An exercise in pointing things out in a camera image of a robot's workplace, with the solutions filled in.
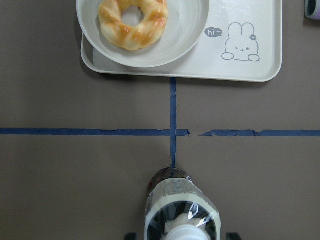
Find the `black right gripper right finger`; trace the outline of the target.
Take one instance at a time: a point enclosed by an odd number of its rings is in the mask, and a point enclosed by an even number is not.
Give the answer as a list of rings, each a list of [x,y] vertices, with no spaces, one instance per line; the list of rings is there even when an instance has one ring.
[[[226,234],[226,240],[242,240],[242,238],[236,232],[228,232]]]

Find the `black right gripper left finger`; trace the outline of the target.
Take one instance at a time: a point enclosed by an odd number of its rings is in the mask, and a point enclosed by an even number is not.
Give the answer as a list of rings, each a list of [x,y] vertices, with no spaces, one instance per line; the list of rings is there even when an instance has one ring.
[[[129,232],[124,236],[124,240],[137,240],[137,234],[135,232]]]

